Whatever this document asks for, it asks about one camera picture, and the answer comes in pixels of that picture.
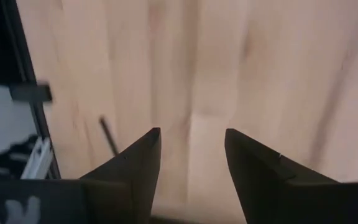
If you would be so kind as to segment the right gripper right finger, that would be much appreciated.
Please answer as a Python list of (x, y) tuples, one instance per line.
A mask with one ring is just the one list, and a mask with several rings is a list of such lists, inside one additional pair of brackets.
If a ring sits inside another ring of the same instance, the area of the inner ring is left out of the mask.
[(331, 179), (236, 129), (224, 147), (247, 223), (358, 224), (358, 182)]

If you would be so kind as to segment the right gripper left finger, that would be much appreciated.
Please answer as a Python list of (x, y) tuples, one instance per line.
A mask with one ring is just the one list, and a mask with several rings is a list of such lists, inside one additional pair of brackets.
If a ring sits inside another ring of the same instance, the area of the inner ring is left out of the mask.
[(79, 179), (0, 179), (0, 223), (148, 223), (160, 158), (152, 128)]

